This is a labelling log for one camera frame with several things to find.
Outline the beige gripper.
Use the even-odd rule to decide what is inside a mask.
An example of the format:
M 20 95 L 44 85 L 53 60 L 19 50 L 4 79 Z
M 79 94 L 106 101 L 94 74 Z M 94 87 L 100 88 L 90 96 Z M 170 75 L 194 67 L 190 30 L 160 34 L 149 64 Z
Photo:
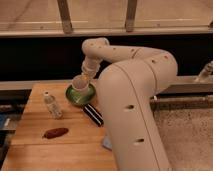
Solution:
M 82 63 L 82 76 L 90 82 L 100 69 L 100 60 L 86 57 Z

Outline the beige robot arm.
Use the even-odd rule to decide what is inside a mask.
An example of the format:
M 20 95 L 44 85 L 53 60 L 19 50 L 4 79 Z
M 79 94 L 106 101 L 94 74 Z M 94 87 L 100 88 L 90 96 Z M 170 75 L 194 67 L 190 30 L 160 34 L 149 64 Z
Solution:
M 178 66 L 165 50 L 113 46 L 105 38 L 87 39 L 82 70 L 106 60 L 97 80 L 97 97 L 118 171 L 172 171 L 159 135 L 150 98 L 167 89 Z

